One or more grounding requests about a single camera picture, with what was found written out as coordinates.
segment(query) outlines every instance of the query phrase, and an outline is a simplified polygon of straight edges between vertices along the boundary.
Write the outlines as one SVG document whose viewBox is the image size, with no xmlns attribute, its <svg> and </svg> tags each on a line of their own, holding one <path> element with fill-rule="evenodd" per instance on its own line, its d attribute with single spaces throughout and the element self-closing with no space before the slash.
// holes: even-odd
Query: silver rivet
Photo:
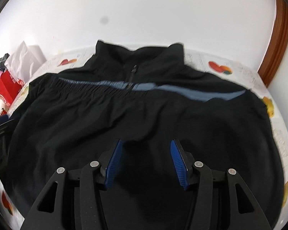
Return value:
<svg viewBox="0 0 288 230">
<path fill-rule="evenodd" d="M 99 162 L 93 161 L 90 163 L 91 167 L 97 167 L 99 165 Z"/>
<path fill-rule="evenodd" d="M 234 169 L 229 169 L 228 173 L 231 174 L 231 175 L 235 175 L 235 174 L 237 174 L 237 171 L 234 170 Z"/>
<path fill-rule="evenodd" d="M 58 174 L 62 174 L 64 171 L 65 171 L 65 169 L 64 169 L 63 167 L 60 167 L 60 168 L 58 168 L 58 169 L 56 170 L 56 172 L 57 172 Z"/>
<path fill-rule="evenodd" d="M 202 162 L 200 162 L 200 161 L 197 161 L 197 162 L 194 163 L 194 165 L 196 167 L 198 167 L 198 168 L 201 168 L 201 167 L 203 167 L 204 164 Z"/>
</svg>

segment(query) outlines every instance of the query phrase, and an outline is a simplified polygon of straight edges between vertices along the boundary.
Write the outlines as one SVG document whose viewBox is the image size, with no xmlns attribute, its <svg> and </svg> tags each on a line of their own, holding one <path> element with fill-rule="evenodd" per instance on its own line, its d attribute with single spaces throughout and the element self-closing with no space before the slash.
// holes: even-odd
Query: white plastic bag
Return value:
<svg viewBox="0 0 288 230">
<path fill-rule="evenodd" d="M 24 41 L 5 62 L 8 71 L 21 86 L 24 86 L 29 81 L 30 77 L 42 64 L 29 50 Z"/>
</svg>

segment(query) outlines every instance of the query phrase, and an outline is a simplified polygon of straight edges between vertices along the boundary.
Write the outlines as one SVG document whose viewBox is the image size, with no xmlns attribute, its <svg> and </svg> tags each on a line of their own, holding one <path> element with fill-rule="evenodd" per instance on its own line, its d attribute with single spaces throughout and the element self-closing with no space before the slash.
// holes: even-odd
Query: brown wooden trim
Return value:
<svg viewBox="0 0 288 230">
<path fill-rule="evenodd" d="M 276 18 L 271 40 L 258 73 L 268 87 L 277 72 L 288 44 L 288 5 L 276 0 Z"/>
</svg>

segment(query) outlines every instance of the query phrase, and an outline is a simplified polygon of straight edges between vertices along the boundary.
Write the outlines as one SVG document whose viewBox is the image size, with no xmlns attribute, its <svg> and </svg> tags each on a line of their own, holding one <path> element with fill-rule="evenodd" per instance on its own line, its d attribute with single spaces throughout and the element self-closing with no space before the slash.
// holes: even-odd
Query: blue gripper pad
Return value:
<svg viewBox="0 0 288 230">
<path fill-rule="evenodd" d="M 172 159 L 174 162 L 174 166 L 176 169 L 179 183 L 184 188 L 184 190 L 187 190 L 189 187 L 189 183 L 187 179 L 187 168 L 181 158 L 178 147 L 174 140 L 171 141 L 171 155 L 172 155 Z"/>
<path fill-rule="evenodd" d="M 109 165 L 106 168 L 106 180 L 105 180 L 106 189 L 110 188 L 113 184 L 115 175 L 117 173 L 118 165 L 121 160 L 122 149 L 123 149 L 123 143 L 122 140 L 119 140 L 115 147 L 113 155 L 111 156 Z"/>
</svg>

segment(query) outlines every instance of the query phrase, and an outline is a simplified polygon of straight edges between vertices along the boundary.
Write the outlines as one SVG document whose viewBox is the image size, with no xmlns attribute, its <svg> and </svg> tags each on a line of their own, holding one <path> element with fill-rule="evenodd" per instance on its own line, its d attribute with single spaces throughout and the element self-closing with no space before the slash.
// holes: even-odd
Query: black fabric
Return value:
<svg viewBox="0 0 288 230">
<path fill-rule="evenodd" d="M 78 81 L 170 84 L 204 92 L 245 92 L 223 100 L 190 100 L 160 90 L 132 91 Z M 266 106 L 251 91 L 184 65 L 180 44 L 129 51 L 99 41 L 78 69 L 30 83 L 14 112 L 9 145 L 0 142 L 0 179 L 25 217 L 58 167 L 82 168 L 124 141 L 114 185 L 102 192 L 109 229 L 183 229 L 192 193 L 179 185 L 170 154 L 174 138 L 211 169 L 235 168 L 271 226 L 283 197 L 283 169 Z"/>
</svg>

